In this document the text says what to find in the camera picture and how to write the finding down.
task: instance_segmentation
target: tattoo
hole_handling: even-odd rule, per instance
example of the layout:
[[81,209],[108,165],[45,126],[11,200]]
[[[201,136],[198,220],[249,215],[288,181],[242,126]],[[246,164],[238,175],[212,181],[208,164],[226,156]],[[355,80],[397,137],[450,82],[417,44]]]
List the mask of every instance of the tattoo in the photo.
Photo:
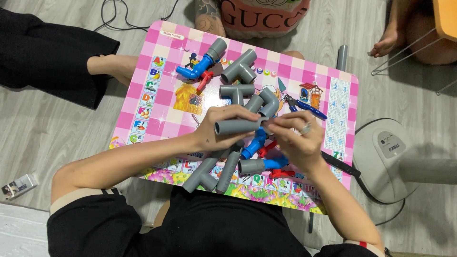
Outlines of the tattoo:
[[225,37],[219,1],[195,0],[195,28]]

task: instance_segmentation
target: cigarette pack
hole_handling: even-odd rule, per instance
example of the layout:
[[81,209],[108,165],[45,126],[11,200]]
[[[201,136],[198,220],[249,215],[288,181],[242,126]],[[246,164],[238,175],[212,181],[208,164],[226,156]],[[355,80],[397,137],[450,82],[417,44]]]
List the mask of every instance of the cigarette pack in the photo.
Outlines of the cigarette pack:
[[1,190],[5,200],[12,200],[21,194],[29,191],[37,186],[37,181],[33,178],[32,174],[26,174],[16,179],[15,181],[2,186]]

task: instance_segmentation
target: blue-handled pliers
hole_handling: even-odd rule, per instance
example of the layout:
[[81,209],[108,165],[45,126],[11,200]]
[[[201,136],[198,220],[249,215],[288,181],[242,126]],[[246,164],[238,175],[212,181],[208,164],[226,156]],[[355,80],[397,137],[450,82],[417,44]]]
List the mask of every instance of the blue-handled pliers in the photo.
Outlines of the blue-handled pliers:
[[308,111],[312,112],[314,116],[316,116],[316,117],[318,117],[318,118],[320,118],[322,120],[326,120],[327,119],[327,116],[325,114],[323,114],[318,109],[312,107],[311,105],[306,104],[306,103],[304,103],[302,101],[297,101],[292,96],[290,96],[289,94],[286,94],[286,96],[287,96],[286,101],[289,104],[289,110],[291,112],[296,112],[297,108],[295,106],[298,106],[300,109],[308,110]]

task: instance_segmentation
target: gray tee fitting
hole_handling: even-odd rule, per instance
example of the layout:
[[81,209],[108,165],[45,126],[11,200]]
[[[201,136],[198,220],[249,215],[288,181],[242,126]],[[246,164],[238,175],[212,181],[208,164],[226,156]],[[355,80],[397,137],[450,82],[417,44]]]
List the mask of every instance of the gray tee fitting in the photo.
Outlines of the gray tee fitting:
[[232,98],[232,104],[244,106],[243,96],[253,95],[255,93],[254,85],[221,85],[219,94]]
[[262,97],[263,101],[265,102],[265,106],[259,111],[259,113],[264,117],[273,117],[279,108],[278,98],[268,88],[262,90],[259,96]]
[[222,72],[222,80],[225,83],[231,83],[239,76],[245,84],[250,84],[257,76],[250,67],[255,59],[257,59],[255,52],[252,49],[248,49]]
[[217,59],[219,59],[222,55],[222,53],[227,49],[227,44],[225,41],[218,37],[216,41],[209,47],[208,52],[206,52],[211,59],[213,59],[213,62],[216,62]]
[[263,99],[257,94],[253,94],[251,99],[244,106],[248,111],[253,113],[258,113],[260,108],[262,108]]
[[262,173],[265,171],[263,159],[239,160],[238,173],[241,175],[251,173]]
[[202,161],[200,166],[190,175],[190,177],[182,184],[182,187],[189,193],[192,193],[198,185],[202,184],[206,189],[212,191],[218,180],[212,177],[209,172],[214,168],[218,159],[224,154],[227,149],[219,150],[211,153]]
[[241,151],[243,151],[243,147],[244,140],[239,140],[234,145],[232,145],[232,147],[230,147],[230,153],[228,154],[227,160],[225,161],[221,177],[219,177],[218,185],[216,187],[217,191],[223,193],[227,191],[230,181],[232,180],[233,173],[235,173],[235,168],[238,164]]
[[258,130],[261,123],[268,119],[268,117],[260,117],[257,121],[245,119],[221,120],[214,124],[214,130],[216,131],[216,135],[246,133]]

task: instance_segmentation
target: ring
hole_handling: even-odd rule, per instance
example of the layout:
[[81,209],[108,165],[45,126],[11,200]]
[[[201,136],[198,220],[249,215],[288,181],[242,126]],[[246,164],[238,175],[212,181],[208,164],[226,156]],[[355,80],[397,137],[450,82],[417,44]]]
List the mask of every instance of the ring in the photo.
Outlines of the ring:
[[304,134],[308,133],[309,131],[311,131],[311,122],[306,123],[306,125],[300,131],[300,134],[304,135]]

